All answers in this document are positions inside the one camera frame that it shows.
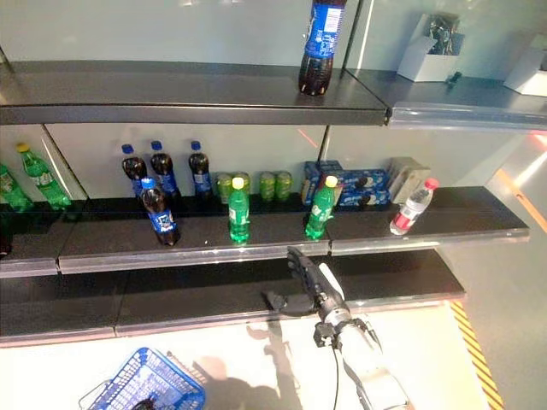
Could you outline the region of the dark robot right hand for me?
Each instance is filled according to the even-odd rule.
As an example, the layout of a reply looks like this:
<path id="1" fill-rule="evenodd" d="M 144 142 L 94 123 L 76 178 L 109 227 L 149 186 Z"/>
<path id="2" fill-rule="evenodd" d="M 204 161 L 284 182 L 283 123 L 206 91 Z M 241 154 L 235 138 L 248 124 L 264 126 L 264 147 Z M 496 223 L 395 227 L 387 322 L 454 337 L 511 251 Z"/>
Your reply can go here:
<path id="1" fill-rule="evenodd" d="M 287 263 L 302 292 L 288 296 L 272 290 L 263 293 L 270 310 L 290 317 L 317 313 L 321 322 L 334 326 L 350 318 L 344 291 L 325 262 L 317 265 L 299 249 L 288 247 Z"/>

